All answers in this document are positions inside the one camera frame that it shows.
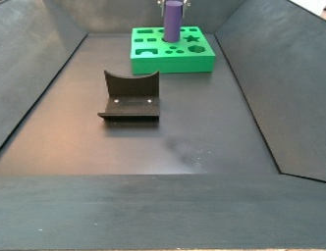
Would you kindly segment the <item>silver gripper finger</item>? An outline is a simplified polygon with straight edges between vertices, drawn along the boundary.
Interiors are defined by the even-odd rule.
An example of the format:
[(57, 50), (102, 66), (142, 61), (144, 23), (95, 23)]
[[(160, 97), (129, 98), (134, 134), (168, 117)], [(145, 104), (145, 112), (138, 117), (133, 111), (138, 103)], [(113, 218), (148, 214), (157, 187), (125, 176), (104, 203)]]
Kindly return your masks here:
[(165, 0), (157, 0), (158, 6), (161, 7), (161, 15), (164, 17)]
[(183, 0), (183, 15), (185, 15), (187, 9), (191, 7), (191, 1), (189, 0)]

